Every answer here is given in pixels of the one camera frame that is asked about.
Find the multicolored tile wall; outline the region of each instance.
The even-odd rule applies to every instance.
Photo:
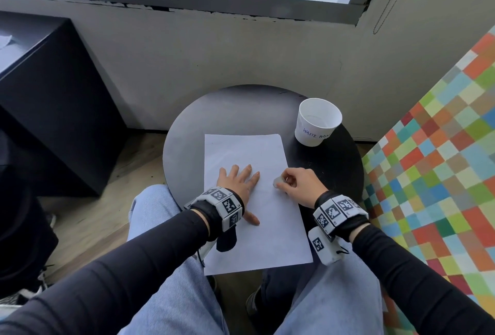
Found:
[[[495,316],[495,27],[363,158],[372,223]],[[384,294],[389,333],[415,333]]]

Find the white paper cup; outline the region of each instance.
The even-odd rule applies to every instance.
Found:
[[[295,138],[305,146],[318,146],[341,122],[337,106],[324,99],[308,98],[299,105]]]

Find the round black table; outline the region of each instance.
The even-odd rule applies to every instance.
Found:
[[[277,133],[289,167],[311,168],[327,188],[361,201],[363,165],[342,124],[317,147],[304,146],[294,137],[299,104],[305,99],[273,86],[239,85],[204,95],[186,107],[163,146],[163,171],[177,204],[182,208],[203,192],[205,134]]]

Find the forearm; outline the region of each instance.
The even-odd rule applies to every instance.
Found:
[[[492,316],[380,229],[361,227],[350,239],[418,333],[495,333]]]
[[[31,299],[0,332],[117,333],[207,238],[204,217],[184,211]]]

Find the left hand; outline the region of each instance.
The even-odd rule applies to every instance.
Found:
[[[230,170],[229,175],[225,168],[220,168],[220,175],[218,176],[217,186],[226,189],[233,190],[236,194],[242,198],[244,206],[247,207],[249,201],[249,195],[252,189],[257,184],[259,180],[259,171],[256,172],[247,182],[246,179],[251,175],[252,167],[251,164],[241,171],[239,175],[239,166],[234,164]],[[259,220],[253,213],[244,209],[243,218],[247,220],[248,223],[259,226]]]

